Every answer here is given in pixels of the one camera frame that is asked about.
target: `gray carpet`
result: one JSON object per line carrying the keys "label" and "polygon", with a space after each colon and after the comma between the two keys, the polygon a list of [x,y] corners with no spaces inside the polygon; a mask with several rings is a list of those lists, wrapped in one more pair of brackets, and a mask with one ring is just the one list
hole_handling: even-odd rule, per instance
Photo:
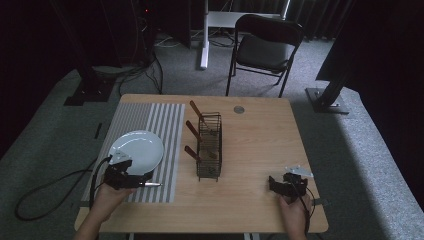
{"label": "gray carpet", "polygon": [[[230,43],[228,39],[215,39]],[[200,47],[192,49],[166,41],[156,47],[164,72],[164,94],[225,94],[230,48],[211,45],[209,66],[199,70]],[[325,206],[329,230],[323,239],[422,239],[424,214],[394,163],[358,94],[343,89],[349,115],[315,113],[305,88],[325,87],[316,74],[332,42],[302,43],[283,97],[290,100],[315,180]],[[122,69],[96,68],[103,72]],[[159,68],[154,67],[159,78]],[[0,239],[71,239],[88,174],[53,213],[40,220],[15,218],[18,199],[29,190],[86,168],[97,157],[119,101],[118,84],[106,103],[63,106],[79,84],[76,71],[57,83],[32,121],[0,161]],[[238,72],[230,96],[277,97],[275,79]],[[157,93],[146,77],[130,76],[122,93]],[[38,192],[23,202],[20,212],[36,216],[61,201],[78,175]],[[310,234],[308,239],[320,239]],[[124,234],[101,234],[100,239],[125,239]],[[262,234],[261,239],[286,239],[284,234]]]}

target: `wooden table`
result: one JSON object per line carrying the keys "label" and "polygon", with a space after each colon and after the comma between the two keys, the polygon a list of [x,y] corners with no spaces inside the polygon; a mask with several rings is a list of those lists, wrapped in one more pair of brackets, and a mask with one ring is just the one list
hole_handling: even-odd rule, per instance
{"label": "wooden table", "polygon": [[[220,112],[223,166],[218,182],[200,181],[195,160],[184,146],[196,148],[196,138],[183,126],[175,199],[171,203],[123,203],[102,225],[102,232],[127,233],[278,233],[282,226],[276,194],[268,176],[282,180],[286,166],[310,170],[295,118],[287,99],[213,96],[124,95],[120,103],[182,103],[184,121],[197,124],[189,105],[202,112]],[[244,113],[234,112],[242,106]],[[314,179],[308,188],[319,198]],[[81,207],[77,229],[88,213]],[[328,228],[322,206],[311,219],[310,232]]]}

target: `human hand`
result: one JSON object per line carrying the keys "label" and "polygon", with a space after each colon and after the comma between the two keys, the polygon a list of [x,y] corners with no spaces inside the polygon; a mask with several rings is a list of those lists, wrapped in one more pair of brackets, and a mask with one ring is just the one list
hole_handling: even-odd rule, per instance
{"label": "human hand", "polygon": [[109,219],[112,212],[122,203],[122,201],[136,189],[119,189],[102,184],[97,191],[94,204],[90,209],[91,217],[100,223]]}
{"label": "human hand", "polygon": [[[309,212],[312,206],[311,198],[308,194],[306,194],[302,197],[302,199]],[[284,228],[286,229],[289,238],[291,240],[306,239],[306,211],[300,198],[297,198],[294,202],[291,202],[289,197],[278,195],[278,202],[280,204]]]}

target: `chair seat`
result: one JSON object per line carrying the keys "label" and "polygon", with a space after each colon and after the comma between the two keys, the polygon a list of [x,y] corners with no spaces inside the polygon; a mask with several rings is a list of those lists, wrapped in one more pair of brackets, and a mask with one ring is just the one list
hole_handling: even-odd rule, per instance
{"label": "chair seat", "polygon": [[288,47],[292,46],[246,35],[240,42],[237,63],[247,67],[282,72],[287,68]]}

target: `white desk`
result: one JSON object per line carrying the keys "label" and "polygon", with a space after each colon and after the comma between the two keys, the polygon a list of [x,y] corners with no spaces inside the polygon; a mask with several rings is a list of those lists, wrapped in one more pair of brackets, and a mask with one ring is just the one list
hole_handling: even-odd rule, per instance
{"label": "white desk", "polygon": [[[260,16],[270,18],[285,18],[287,9],[289,7],[290,0],[285,0],[285,4],[281,14],[259,14]],[[247,13],[242,12],[216,12],[208,10],[208,0],[205,0],[205,16],[204,16],[204,36],[203,36],[203,49],[200,67],[206,69],[208,67],[208,55],[209,55],[209,39],[208,39],[208,28],[209,27],[225,27],[234,28],[237,20]]]}

